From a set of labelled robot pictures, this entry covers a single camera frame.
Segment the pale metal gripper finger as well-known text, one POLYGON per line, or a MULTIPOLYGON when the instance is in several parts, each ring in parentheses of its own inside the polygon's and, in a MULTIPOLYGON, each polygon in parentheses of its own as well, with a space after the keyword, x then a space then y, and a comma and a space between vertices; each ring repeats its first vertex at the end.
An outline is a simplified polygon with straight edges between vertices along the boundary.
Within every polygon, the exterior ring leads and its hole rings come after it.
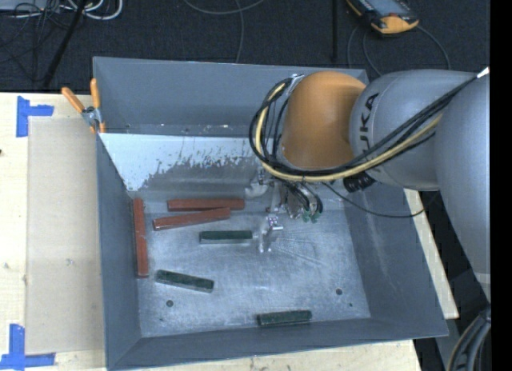
POLYGON ((278 236, 283 232, 284 226, 277 215, 267 215, 258 227, 258 252, 267 253, 278 236))
POLYGON ((261 197, 268 190, 268 179, 264 169, 258 169, 244 189, 245 198, 261 197))

